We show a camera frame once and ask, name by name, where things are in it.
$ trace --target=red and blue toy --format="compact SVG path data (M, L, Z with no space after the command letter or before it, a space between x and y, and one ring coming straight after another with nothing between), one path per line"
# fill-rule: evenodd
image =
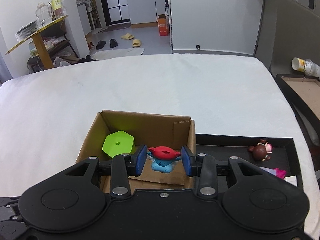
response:
M180 152L166 146L150 147L148 155L154 158L151 168L162 173L170 173L173 170L174 162L181 160Z

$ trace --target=yellow slipper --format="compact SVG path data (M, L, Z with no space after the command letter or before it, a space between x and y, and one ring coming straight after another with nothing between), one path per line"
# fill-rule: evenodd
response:
M124 39L124 40L131 40L133 38L134 38L134 36L130 33L127 33L126 35L121 36L121 39Z
M141 41L138 39L135 39L132 41L132 47L136 48L136 47L140 47L141 46Z

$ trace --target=brown doll head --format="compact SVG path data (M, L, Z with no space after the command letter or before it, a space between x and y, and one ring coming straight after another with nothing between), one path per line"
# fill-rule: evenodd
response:
M268 154L271 152L268 152L266 149L268 145L266 140L261 139L257 146L250 146L248 151L252 152L252 156L256 161L269 161L271 157Z

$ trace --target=wooden table leg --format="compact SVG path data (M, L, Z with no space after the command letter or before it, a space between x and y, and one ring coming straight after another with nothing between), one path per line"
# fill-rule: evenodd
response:
M51 58L49 56L49 53L47 52L47 49L45 48L44 42L42 40L42 37L40 33L38 33L36 36L32 37L33 42L35 43L35 46L37 48L37 51L39 53L39 57L42 61L42 64L45 69L54 68L53 63L51 61Z

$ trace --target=table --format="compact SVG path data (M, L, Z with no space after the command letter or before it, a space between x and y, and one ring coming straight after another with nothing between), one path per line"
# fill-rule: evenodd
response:
M36 49L39 53L39 57L43 63L43 66L45 69L50 69L50 68L54 68L53 63L51 61L51 58L49 56L49 53L44 45L44 42L42 40L41 37L41 32L44 31L45 29L49 28L50 26L61 22L62 20L64 20L65 18L67 18L68 15L62 16L50 23L48 23L47 25L41 27L40 29L38 29L35 33L31 34L30 36L26 37L25 39L23 39L22 41L20 41L19 43L17 43L15 46L13 46L11 49L9 49L6 52L6 55L8 55L10 52L12 52L13 50L15 50L17 47L19 47L21 44L23 44L25 41L29 40L29 39L33 39L33 42L35 43Z
M273 77L253 57L118 57L5 82L0 196L19 196L73 165L102 110L191 116L196 133L293 138L310 201L305 231L319 239L320 194L307 143Z

